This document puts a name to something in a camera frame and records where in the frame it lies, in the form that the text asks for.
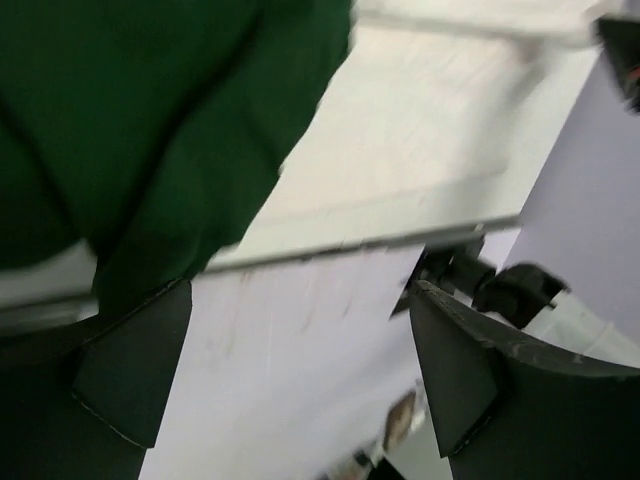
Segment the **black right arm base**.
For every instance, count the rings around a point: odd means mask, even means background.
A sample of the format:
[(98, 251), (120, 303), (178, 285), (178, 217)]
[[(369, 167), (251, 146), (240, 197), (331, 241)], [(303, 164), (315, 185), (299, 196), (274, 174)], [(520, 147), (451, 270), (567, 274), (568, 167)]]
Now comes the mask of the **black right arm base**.
[(390, 314), (390, 318), (407, 312), (410, 294), (418, 281), (427, 281), (451, 295), (460, 292), (473, 299), (480, 288), (493, 279), (497, 268), (479, 256), (484, 246), (480, 237), (466, 243), (435, 250), (424, 250), (406, 280), (402, 293)]

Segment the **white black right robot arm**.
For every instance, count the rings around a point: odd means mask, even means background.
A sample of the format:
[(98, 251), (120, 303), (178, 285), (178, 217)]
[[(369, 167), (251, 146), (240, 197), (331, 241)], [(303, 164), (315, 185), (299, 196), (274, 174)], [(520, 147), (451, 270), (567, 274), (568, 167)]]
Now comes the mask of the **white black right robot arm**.
[(456, 479), (635, 479), (639, 347), (533, 264), (413, 287), (439, 454)]

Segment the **white green Charlie Brown shirt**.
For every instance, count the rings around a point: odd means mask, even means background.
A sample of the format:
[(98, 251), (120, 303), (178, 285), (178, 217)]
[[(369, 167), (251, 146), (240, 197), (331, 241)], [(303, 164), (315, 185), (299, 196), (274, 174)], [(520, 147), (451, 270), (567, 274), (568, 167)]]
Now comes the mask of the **white green Charlie Brown shirt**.
[(518, 217), (619, 1), (5, 1), (1, 307)]

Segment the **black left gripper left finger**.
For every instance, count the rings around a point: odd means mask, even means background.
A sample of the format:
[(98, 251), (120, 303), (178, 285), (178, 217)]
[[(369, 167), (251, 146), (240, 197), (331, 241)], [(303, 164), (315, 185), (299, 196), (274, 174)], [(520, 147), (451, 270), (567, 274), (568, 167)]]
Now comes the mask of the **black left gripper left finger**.
[(138, 478), (191, 312), (181, 280), (125, 315), (2, 334), (2, 478)]

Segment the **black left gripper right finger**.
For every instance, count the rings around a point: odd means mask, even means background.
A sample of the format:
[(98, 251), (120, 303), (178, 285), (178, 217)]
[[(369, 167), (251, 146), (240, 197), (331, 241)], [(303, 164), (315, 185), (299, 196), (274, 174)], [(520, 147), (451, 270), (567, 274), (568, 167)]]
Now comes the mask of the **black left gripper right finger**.
[(410, 318), (457, 479), (635, 479), (639, 372), (538, 340), (420, 282)]

